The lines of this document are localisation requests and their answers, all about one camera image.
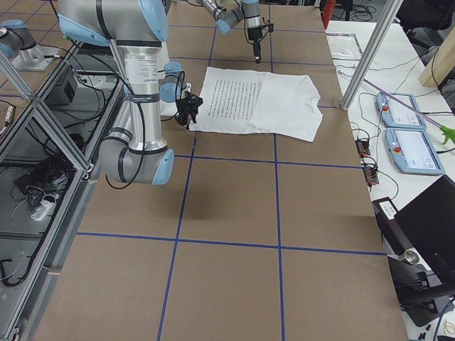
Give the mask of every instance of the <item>cardboard floor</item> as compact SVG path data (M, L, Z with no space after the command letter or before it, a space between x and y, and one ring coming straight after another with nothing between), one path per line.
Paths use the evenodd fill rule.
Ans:
M0 11L68 47L48 2ZM242 26L221 35L183 1L168 15L169 55L196 94L207 66L310 75L315 141L164 122L170 182L116 191L100 178L35 341L407 340L319 11L261 11L275 32L259 65Z

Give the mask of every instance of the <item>label sticker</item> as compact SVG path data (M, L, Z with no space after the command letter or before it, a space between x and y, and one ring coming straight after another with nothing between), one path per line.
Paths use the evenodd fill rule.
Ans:
M385 215L387 216L387 218L389 218L389 220L393 220L395 218L397 211L395 210L395 208L393 208L390 201L382 201L379 203L379 206L381 206L382 211L384 211Z
M128 81L132 84L158 83L158 65L155 60L125 58Z

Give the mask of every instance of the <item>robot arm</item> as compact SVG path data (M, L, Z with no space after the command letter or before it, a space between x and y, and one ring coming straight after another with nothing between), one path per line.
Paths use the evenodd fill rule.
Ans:
M180 65L167 66L169 77L160 90L157 54L168 38L163 4L160 0L60 0L59 9L65 35L93 45L116 46L122 55L117 63L129 91L100 146L103 171L128 184L167 183L173 150L161 133L160 97L176 101L185 125L188 118L196 119L202 100L181 86L185 80Z
M0 51L7 58L19 53L28 65L44 60L44 53L36 43L27 25L20 20L7 20L0 23Z
M216 0L196 0L216 20L218 30L225 34L236 26L241 20L245 20L245 28L248 33L248 40L253 46L256 63L261 62L261 41L264 38L262 30L273 32L273 23L264 23L259 12L259 0L243 0L231 11L219 7Z

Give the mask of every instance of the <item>grid of blue tape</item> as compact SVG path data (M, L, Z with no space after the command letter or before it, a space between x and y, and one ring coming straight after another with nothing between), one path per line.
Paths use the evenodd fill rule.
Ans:
M13 8L20 0L17 0L13 5L11 5L11 8ZM51 15L53 14L39 14L37 13L46 3L43 3L32 15L30 18L32 18L35 15ZM8 12L7 9L5 12L0 13L0 18L4 13L11 13ZM269 6L269 17L272 18L272 13L270 10ZM50 32L59 32L59 30L55 30L54 28L57 26L58 23L55 23L54 26L46 31L46 30L32 30L32 31L46 31L46 34L40 39L40 42L42 42L46 36ZM207 60L208 61L208 66L210 66L211 62L213 60L216 61L237 61L237 60L221 60L221 59L212 59L213 56L213 48L215 45L215 38L217 31L210 26L179 26L179 25L174 25L177 27L200 27L200 28L210 28L213 29L213 39L212 39L212 45L210 48L210 57L208 59L205 58L185 58L185 57L175 57L174 58L180 58L180 59L193 59L193 60ZM323 31L301 31L301 30L276 30L276 31L291 31L291 32L302 32L302 33L323 33ZM331 65L331 64L321 64L321 63L281 63L281 62L276 62L273 60L273 54L272 54L272 36L270 36L269 39L269 44L270 44L270 70L273 72L274 71L274 64L297 64L297 65ZM0 89L4 86L6 82L4 82L2 85L0 85ZM320 108L336 108L332 106L321 106L319 105ZM128 238L128 239L149 239L149 240L156 240L156 241L163 241L163 242L173 242L173 253L172 253L172 258L171 258L171 265L169 267L169 272L168 272L168 281L166 284L166 291L164 295L164 301L163 301L163 307L161 310L161 318L160 318L160 324L159 324L159 331L158 335L156 337L157 341L161 341L161 336L163 332L163 327L164 327L164 319L165 319L165 314L166 314L166 308L167 308L167 302L168 302L168 296L171 290L171 282L172 282L172 276L173 276L173 268L174 264L176 261L176 255L178 251L178 244L179 243L193 243L193 244L213 244L213 245L225 245L225 246L234 246L234 247L255 247L255 248L262 248L262 249L276 249L277 250L277 256L278 256L278 265L279 265L279 297L280 297L280 310L281 310L281 324L282 324L282 341L285 341L286 339L286 328L285 328L285 320L284 320L284 284L283 284L283 265L282 265L282 250L294 250L294 251L312 251L312 252L328 252L328 253L337 253L337 254L359 254L359 255L369 255L369 256L385 256L385 253L382 252L372 252L372 251L355 251L355 250L341 250L341 249L320 249L320 248L309 248L309 247L289 247L282 245L282 234L281 234L281 220L280 220L280 202L279 202L279 164L289 164L289 165L299 165L299 166L318 166L318 167L332 167L332 168L354 168L354 169L360 169L360 166L344 166L344 165L330 165L330 164L317 164L317 163L297 163L297 162L284 162L284 161L278 161L278 154L277 154L277 136L274 134L274 160L273 161L263 161L263 160L247 160L247 159L235 159L235 158L215 158L215 157L205 157L205 156L195 156L195 150L196 150L196 144L197 144L197 132L195 133L194 141L193 141L193 148L191 151L190 156L180 156L177 155L176 157L180 158L189 158L190 163L188 166L188 172L186 176L186 184L185 184L185 189L183 192L183 199L182 199L182 204L181 204L181 211L180 215L178 218L178 227L177 227L177 232L176 232L176 237L175 238L165 238L165 237L149 237L149 236L139 236L139 235L128 235L128 234L107 234L107 233L95 233L95 232L78 232L78 235L80 236L92 236L92 237L114 237L114 238ZM193 166L193 160L195 159L208 159L208 160L221 160L221 161L238 161L238 162L263 162L263 163L273 163L275 167L275 197L276 197L276 205L277 205L277 245L266 245L266 244L248 244L248 243L234 243L234 242L217 242L217 241L210 241L210 240L197 240L197 239L181 239L180 238L180 231L181 231L181 224L183 220L183 213L185 211L185 204L186 204L186 198L188 194L188 188L190 184L190 179L191 179L191 169Z

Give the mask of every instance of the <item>white table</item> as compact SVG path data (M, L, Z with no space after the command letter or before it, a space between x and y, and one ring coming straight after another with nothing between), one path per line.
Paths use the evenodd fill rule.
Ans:
M326 32L354 33L356 34L361 48L365 50L368 39L370 38L374 27L374 23L331 21ZM422 73L424 65L419 60L417 53L406 38L406 35L401 27L398 24L392 24L387 35L385 36L384 41L382 42L382 45L380 46L378 53L375 56L372 65L370 66L370 69L394 67L410 60L413 61L403 66L396 67L392 70L369 70L366 75L366 79L388 92L396 92L397 88L405 79L406 81L400 86L398 92L411 93L414 96L419 96L421 94L427 94L435 90L435 88L428 88L420 85L418 77ZM335 66L343 65L350 67L358 64L357 61L352 60L334 60L333 63ZM337 66L337 70L347 75L352 75L355 69ZM341 91L344 93L346 87L350 82L350 77L345 76L341 73L338 73L337 76ZM360 110L359 94L362 92L371 94L378 93L378 91L372 88L370 85L366 83L362 84L357 95L355 96L355 100L348 110L349 119L352 122L351 126L353 129L357 127L365 129L371 136L375 136L378 130L372 124L367 123L367 121L362 118L362 111L363 117L369 121L378 123L379 116L375 108L376 98L367 94L361 95L360 105L362 107L362 110ZM417 103L422 112L450 111L449 106L438 91L427 94L425 96L417 97ZM430 117L449 128L455 127L455 117L453 115L430 115ZM390 175L397 181L400 187L400 191L398 192L398 195L393 200L393 202L400 210L407 203L412 201L412 199L414 199L418 194L430 186L434 181L436 181L438 177L427 175L406 175L400 173L394 165L389 152L387 151L385 143L385 126L382 123L380 124L380 128L381 134L379 135L378 139L377 151L377 139L372 139L370 141L370 151L372 153L372 157L378 162L379 170ZM443 146L442 141L444 140L444 137L442 136L440 130L438 130L438 128L435 126L428 124L428 122L427 133L429 134L433 146L437 151L443 151L454 147L454 144L451 141L449 141L447 145ZM365 134L360 133L359 137L365 137ZM439 154L439 158L445 168L446 174L451 179L455 179L455 151ZM379 199L382 197L393 197L396 193L396 185L382 174L379 174L378 178L380 184L373 186L370 192L371 200ZM417 327L406 313L403 313L403 318L405 320L405 325L410 339L417 339L418 335L421 332L427 333L426 340L432 339L437 323L436 320L431 323L432 327L430 331L426 331L424 328ZM455 312L447 313L444 316L444 319L455 323Z

